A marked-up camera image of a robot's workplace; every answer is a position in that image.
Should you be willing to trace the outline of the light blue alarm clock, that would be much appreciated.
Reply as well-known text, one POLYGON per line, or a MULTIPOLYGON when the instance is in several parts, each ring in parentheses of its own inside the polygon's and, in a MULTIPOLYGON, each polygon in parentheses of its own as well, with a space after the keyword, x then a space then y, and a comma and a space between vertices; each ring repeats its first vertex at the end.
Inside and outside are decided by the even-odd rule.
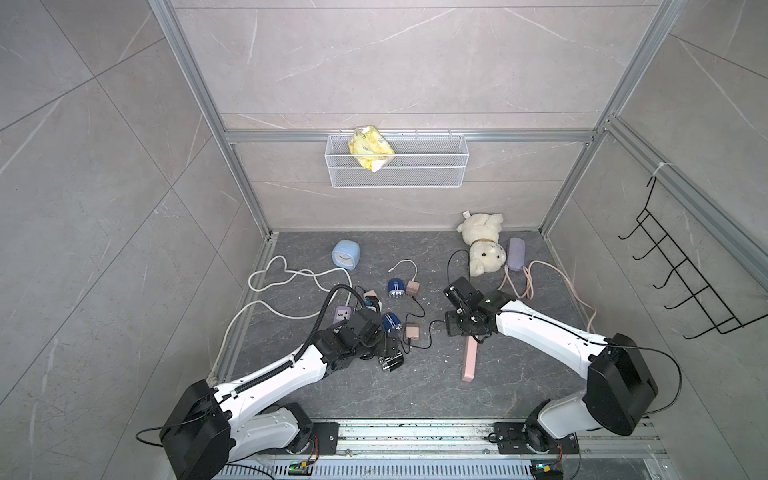
POLYGON ((340 240, 333 248, 331 259, 337 267, 355 270, 360 262, 360 245, 352 240, 340 240))

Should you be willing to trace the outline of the metal base rail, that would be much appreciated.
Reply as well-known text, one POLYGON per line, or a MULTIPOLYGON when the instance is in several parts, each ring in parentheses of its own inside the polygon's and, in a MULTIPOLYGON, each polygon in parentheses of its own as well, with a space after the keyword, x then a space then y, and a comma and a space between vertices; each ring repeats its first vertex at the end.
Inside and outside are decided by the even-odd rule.
POLYGON ((568 435, 547 453, 524 442, 519 420, 323 419, 306 450, 232 460, 210 479, 676 479, 644 420, 629 437, 568 435))

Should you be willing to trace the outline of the lavender oval case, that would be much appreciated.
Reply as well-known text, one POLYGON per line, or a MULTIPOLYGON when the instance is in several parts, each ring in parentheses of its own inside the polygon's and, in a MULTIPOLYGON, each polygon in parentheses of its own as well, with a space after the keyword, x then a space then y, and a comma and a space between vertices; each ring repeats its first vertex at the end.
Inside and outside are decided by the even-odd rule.
POLYGON ((526 265, 526 243, 522 238, 512 237, 507 244, 505 266, 513 272, 521 272, 526 265))

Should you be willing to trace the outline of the black silver shaver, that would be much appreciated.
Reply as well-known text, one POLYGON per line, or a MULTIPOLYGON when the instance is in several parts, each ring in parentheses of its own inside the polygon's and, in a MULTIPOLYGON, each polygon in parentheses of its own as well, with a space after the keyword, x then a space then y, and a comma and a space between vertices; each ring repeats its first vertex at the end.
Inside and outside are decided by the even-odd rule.
POLYGON ((401 367, 403 363, 404 363, 404 355, 402 353, 397 353, 396 355, 379 358, 379 364, 383 371, 388 371, 388 372, 394 371, 399 367, 401 367))

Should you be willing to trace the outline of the pink USB charger front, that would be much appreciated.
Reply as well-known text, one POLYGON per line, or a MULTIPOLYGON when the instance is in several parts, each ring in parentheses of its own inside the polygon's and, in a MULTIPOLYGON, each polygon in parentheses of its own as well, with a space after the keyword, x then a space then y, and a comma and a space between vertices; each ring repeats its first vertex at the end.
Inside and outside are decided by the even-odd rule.
POLYGON ((420 289, 420 283, 416 281, 409 281, 406 285, 406 294, 410 296, 416 296, 420 289))

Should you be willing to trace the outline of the blue shaver on table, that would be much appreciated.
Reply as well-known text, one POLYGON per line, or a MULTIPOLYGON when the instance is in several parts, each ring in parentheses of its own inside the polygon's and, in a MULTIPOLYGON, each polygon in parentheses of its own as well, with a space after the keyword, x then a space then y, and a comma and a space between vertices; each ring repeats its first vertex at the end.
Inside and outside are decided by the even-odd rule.
POLYGON ((402 327, 401 321, 399 318, 391 312, 385 313, 382 316, 382 327, 387 332, 390 333, 392 331, 399 331, 402 327))

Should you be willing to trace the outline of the white teddy bear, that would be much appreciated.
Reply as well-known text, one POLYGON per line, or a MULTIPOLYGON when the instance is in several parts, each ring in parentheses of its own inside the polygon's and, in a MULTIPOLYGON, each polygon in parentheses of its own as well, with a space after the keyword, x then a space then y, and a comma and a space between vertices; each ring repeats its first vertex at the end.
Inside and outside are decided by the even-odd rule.
POLYGON ((478 277, 501 269, 506 252, 499 243, 504 217, 502 214, 462 213, 463 222, 457 227, 469 247, 469 274, 478 277))

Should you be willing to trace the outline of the purple power strip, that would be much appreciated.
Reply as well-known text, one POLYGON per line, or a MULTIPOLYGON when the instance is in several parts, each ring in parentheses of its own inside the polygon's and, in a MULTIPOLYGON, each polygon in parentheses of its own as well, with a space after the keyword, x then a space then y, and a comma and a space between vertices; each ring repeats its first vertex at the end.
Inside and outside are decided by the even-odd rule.
POLYGON ((339 324, 348 321, 352 313, 353 309, 349 306, 337 306, 334 312, 333 323, 339 324))

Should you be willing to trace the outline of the black wall hook rack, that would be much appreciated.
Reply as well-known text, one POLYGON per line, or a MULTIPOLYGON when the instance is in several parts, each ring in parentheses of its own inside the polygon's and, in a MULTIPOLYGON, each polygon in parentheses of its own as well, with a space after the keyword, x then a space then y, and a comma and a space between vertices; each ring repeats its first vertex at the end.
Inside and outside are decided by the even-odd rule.
POLYGON ((683 338, 695 340, 711 332, 727 335, 766 320, 766 313, 749 320, 740 319, 704 275, 698 264, 654 215, 650 209, 650 203, 656 184, 657 179, 651 176, 645 185, 647 190, 645 202, 634 219, 632 230, 625 235, 618 235, 617 238, 628 242, 635 237, 643 237, 650 242, 649 248, 644 253, 632 255, 634 261, 640 262, 648 256, 659 256, 666 263, 666 277, 660 283, 653 283, 653 289, 661 291, 672 281, 683 287, 680 299, 673 304, 665 304, 663 306, 665 311, 672 312, 688 304, 694 304, 703 314, 706 320, 705 326, 696 333, 683 334, 683 338))

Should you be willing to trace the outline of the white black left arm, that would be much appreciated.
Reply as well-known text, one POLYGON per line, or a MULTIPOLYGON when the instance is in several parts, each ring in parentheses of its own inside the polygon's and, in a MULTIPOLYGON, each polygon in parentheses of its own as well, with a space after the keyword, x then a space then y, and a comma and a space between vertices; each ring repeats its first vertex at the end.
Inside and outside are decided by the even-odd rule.
POLYGON ((298 404, 284 403, 284 397, 355 359, 378 358, 385 371, 402 365, 402 324, 392 314, 362 306, 348 319, 322 327, 342 288, 331 288, 307 338, 290 354, 236 380, 215 386, 197 381, 182 393, 157 427, 154 443, 176 478, 211 479, 227 464, 264 451, 301 452, 312 439, 313 423, 298 404))

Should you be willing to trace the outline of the pink power strip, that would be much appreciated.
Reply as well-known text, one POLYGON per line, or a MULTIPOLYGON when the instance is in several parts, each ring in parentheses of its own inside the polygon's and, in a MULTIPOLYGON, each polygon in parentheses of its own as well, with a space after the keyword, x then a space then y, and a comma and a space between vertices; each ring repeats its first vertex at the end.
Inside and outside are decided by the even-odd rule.
POLYGON ((464 360, 462 364, 461 380, 472 382, 476 375, 478 342, 471 336, 466 338, 464 360))

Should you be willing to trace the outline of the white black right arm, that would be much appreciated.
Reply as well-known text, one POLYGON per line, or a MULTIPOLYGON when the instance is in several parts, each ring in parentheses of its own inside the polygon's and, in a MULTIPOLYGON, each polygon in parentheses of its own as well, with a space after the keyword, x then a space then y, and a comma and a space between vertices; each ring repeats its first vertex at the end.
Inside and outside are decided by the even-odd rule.
POLYGON ((520 340, 569 367, 586 381, 585 387, 560 399, 542 401, 527 417, 522 433, 527 447, 547 453, 579 431, 605 429, 631 435, 643 417, 665 411, 678 401, 683 386, 680 364, 674 365, 678 384, 666 405, 652 409, 659 387, 643 357, 657 350, 642 347, 623 334, 606 337, 551 318, 502 292, 488 295, 460 277, 443 290, 452 304, 445 312, 451 335, 478 342, 495 334, 520 340))

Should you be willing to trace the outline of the blue shaver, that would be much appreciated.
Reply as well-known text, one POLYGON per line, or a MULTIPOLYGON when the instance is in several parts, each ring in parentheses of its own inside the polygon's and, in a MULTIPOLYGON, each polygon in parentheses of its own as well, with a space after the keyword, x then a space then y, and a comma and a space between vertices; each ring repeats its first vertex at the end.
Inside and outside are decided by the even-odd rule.
POLYGON ((402 279, 392 278, 387 285, 390 298, 400 298, 406 294, 406 287, 402 279))
POLYGON ((392 331, 399 331, 402 327, 401 321, 399 318, 391 312, 385 313, 382 316, 382 327, 387 332, 390 333, 392 331))

